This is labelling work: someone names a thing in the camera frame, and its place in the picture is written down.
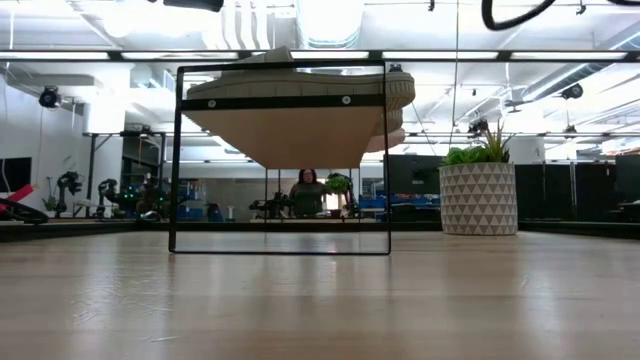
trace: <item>red object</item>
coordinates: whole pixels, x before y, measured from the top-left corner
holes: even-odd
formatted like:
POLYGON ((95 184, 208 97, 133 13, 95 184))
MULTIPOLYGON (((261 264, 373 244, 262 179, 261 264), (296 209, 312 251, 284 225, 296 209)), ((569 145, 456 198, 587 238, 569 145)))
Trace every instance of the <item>red object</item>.
MULTIPOLYGON (((33 192, 33 190, 34 190, 33 186, 25 185, 20 190, 18 190, 16 192, 14 192, 13 194, 9 195, 7 197, 7 200, 18 202, 18 201, 26 198, 27 196, 29 196, 33 192)), ((5 208, 6 208, 5 205, 0 205, 0 213, 3 212, 5 208)))

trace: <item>green plant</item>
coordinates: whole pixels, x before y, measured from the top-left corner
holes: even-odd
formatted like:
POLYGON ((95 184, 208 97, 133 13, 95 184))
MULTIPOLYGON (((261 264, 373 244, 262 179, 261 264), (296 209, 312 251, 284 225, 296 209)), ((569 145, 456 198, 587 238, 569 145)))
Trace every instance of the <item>green plant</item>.
POLYGON ((504 128, 504 121, 500 124, 498 120, 498 129, 495 133, 492 133, 489 129, 483 132, 487 141, 484 142, 484 147, 487 149, 487 155, 489 157, 488 162, 509 162, 509 149, 506 148, 507 143, 513 135, 509 136, 506 140, 502 140, 502 129, 504 128))
POLYGON ((348 176, 333 173, 327 176, 325 186, 332 194, 346 194, 349 191, 351 180, 348 176))
POLYGON ((53 191, 51 190, 51 176, 47 176, 47 181, 49 182, 49 196, 46 199, 42 199, 42 203, 44 204, 44 208, 47 211, 55 211, 58 202, 56 198, 53 196, 53 191))
POLYGON ((472 146, 464 150, 455 147, 449 149, 449 153, 445 157, 443 165, 449 166, 481 162, 508 163, 510 156, 509 149, 506 148, 506 145, 513 135, 503 141, 503 128, 504 122, 500 124, 498 121, 498 129, 495 133, 492 133, 489 129, 482 131, 482 134, 485 136, 485 140, 482 141, 483 145, 481 146, 472 146))
POLYGON ((487 162, 489 152, 484 146, 468 147, 466 149, 451 148, 447 157, 444 159, 444 165, 473 164, 479 162, 487 162))

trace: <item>white geometric planter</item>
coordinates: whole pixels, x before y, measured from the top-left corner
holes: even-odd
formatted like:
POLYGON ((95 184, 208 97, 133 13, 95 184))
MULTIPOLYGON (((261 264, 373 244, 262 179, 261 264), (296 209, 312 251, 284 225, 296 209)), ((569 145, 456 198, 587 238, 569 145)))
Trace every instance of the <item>white geometric planter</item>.
POLYGON ((440 168, 442 227, 454 235, 513 235, 518 231, 513 164, 440 168))

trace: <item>table surface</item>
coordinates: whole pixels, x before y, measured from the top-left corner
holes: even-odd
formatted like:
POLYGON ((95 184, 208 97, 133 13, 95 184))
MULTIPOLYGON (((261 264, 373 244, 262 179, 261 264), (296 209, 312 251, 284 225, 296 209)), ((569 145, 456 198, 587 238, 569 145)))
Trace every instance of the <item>table surface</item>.
MULTIPOLYGON (((385 241, 231 235, 178 245, 385 241)), ((637 241, 392 235, 375 257, 170 255, 166 232, 0 243, 0 358, 638 359, 637 241)))

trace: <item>woman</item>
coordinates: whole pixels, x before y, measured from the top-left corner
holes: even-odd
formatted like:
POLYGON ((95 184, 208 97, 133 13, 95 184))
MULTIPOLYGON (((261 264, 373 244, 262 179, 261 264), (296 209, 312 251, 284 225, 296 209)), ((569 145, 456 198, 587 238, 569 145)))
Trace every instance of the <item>woman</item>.
POLYGON ((293 212, 296 217, 313 217, 322 212, 322 203, 328 194, 323 183, 313 169, 301 169, 298 183, 293 185, 289 198, 293 200, 293 212))

